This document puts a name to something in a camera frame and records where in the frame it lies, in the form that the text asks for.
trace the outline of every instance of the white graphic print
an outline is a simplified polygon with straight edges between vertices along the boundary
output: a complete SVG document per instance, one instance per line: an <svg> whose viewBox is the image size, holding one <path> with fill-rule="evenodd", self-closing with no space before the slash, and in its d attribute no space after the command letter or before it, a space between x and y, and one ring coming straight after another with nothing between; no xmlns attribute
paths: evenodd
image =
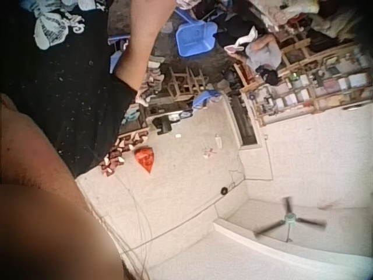
<svg viewBox="0 0 373 280"><path fill-rule="evenodd" d="M107 11L106 0L21 0L20 6L37 18L34 30L36 45L46 50L65 41L69 26L76 34L84 32L84 18L69 12L78 5L83 11Z"/></svg>

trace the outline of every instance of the skin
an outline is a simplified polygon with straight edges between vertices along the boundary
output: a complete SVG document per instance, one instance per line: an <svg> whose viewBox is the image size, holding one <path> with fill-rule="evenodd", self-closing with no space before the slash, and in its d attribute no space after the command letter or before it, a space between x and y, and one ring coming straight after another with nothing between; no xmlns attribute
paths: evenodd
<svg viewBox="0 0 373 280"><path fill-rule="evenodd" d="M174 8L175 0L131 2L131 42L115 75L133 89L139 89ZM123 280L118 251L89 213L68 168L41 129L4 94L0 124L0 212L10 213L0 216L0 249L39 261L45 270L61 270L59 279Z"/></svg>

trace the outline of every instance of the white wall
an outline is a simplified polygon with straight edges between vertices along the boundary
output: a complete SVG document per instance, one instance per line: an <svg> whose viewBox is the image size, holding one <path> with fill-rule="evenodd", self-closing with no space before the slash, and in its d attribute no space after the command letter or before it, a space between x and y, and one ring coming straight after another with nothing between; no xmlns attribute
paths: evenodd
<svg viewBox="0 0 373 280"><path fill-rule="evenodd" d="M150 274L153 280L351 279L351 275L336 275L330 271L300 268L282 262L217 232L178 256L154 267Z"/></svg>
<svg viewBox="0 0 373 280"><path fill-rule="evenodd" d="M215 135L223 140L218 149ZM221 198L220 190L232 182L228 170L240 167L238 151L222 103L208 104L166 135L152 132L146 145L155 153L149 175L126 153L125 164L109 178L99 168L78 178L78 184L99 213L148 266L170 258L213 230L212 221L232 214L247 198L245 183ZM203 157L205 149L216 154ZM234 173L236 182L241 174ZM172 230L193 218L185 225Z"/></svg>
<svg viewBox="0 0 373 280"><path fill-rule="evenodd" d="M273 180L249 181L250 198L279 203L290 195L301 206L366 207L373 191L372 112L372 104L333 109L262 128L264 147L240 156L248 179Z"/></svg>

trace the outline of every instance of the fan blade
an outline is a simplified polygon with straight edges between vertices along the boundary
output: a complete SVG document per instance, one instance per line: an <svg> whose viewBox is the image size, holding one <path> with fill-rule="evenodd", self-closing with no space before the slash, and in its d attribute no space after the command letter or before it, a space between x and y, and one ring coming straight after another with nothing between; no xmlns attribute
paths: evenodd
<svg viewBox="0 0 373 280"><path fill-rule="evenodd" d="M285 197L284 198L284 207L285 207L285 210L286 210L286 214L293 213L293 210L292 210L291 205L290 205L290 200L291 200L291 197Z"/></svg>
<svg viewBox="0 0 373 280"><path fill-rule="evenodd" d="M280 220L277 223L274 223L274 224L272 224L270 226L263 227L263 228L261 228L259 230L254 231L254 235L255 235L255 237L257 237L258 235L262 235L262 234L264 234L266 232L270 232L270 231L272 231L274 229L277 229L280 226L283 226L285 224L286 224L286 222L284 220Z"/></svg>
<svg viewBox="0 0 373 280"><path fill-rule="evenodd" d="M307 225L311 225L311 226L317 226L319 228L326 228L326 222L325 221L322 221L322 220L308 220L308 219L303 219L303 218L297 218L296 221L298 223L305 223Z"/></svg>

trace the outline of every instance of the person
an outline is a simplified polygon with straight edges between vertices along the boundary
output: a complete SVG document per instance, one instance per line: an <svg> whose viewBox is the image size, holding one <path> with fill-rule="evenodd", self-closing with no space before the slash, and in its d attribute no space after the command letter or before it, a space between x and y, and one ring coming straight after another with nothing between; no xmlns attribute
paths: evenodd
<svg viewBox="0 0 373 280"><path fill-rule="evenodd" d="M281 63L281 50L274 35L264 35L248 44L245 49L246 56L235 52L228 54L247 64L254 72L260 74L266 83L278 85L280 79L276 69Z"/></svg>
<svg viewBox="0 0 373 280"><path fill-rule="evenodd" d="M115 142L175 0L131 1L113 75L111 3L2 2L0 212L11 215L0 217L1 279L134 279L75 178Z"/></svg>
<svg viewBox="0 0 373 280"><path fill-rule="evenodd" d="M45 133L74 178L96 167L115 143L156 37L175 8L175 0L132 1L131 40L111 75L107 27L112 2L2 2L6 55L1 59L0 92ZM23 138L29 148L21 130L14 138ZM35 165L15 159L2 155L14 164L9 168ZM50 169L45 162L37 166Z"/></svg>

